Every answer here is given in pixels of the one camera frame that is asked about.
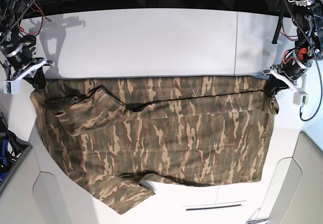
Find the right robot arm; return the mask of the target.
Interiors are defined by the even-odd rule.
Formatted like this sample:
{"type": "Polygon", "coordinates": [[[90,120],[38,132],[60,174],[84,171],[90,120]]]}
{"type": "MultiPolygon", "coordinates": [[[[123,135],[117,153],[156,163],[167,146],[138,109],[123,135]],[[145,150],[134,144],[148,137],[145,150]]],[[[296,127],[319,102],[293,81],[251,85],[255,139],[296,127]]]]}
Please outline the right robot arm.
{"type": "Polygon", "coordinates": [[[220,75],[234,61],[239,44],[254,42],[258,29],[287,30],[287,17],[268,15],[264,0],[55,0],[39,5],[32,19],[38,32],[22,33],[30,0],[1,0],[1,52],[19,45],[9,58],[15,70],[33,65],[31,51],[41,42],[55,62],[25,80],[55,97],[87,93],[122,83],[138,92],[149,82],[220,75]]]}

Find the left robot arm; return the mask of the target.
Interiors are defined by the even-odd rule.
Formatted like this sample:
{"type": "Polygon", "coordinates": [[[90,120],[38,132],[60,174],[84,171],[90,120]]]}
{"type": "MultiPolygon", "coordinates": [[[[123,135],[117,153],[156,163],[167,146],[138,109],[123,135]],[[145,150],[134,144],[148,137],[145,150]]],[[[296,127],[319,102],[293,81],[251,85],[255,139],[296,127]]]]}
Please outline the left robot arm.
{"type": "Polygon", "coordinates": [[[322,0],[282,0],[277,27],[272,40],[276,44],[283,31],[285,11],[291,16],[296,26],[294,47],[287,50],[278,65],[263,71],[269,75],[264,86],[267,96],[277,94],[281,90],[296,88],[296,81],[308,71],[314,60],[322,59],[322,0]]]}

